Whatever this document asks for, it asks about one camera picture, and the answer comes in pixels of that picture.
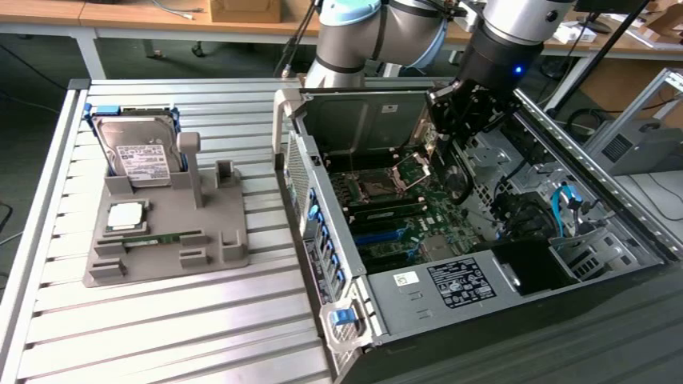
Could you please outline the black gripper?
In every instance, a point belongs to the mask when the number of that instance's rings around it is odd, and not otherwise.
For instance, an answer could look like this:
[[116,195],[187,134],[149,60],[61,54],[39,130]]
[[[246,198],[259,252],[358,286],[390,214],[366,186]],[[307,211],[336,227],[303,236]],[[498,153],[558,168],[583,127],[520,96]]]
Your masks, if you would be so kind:
[[478,28],[471,36],[456,77],[428,92],[436,132],[476,134],[496,127],[519,109],[514,91],[540,55],[543,43],[522,44]]

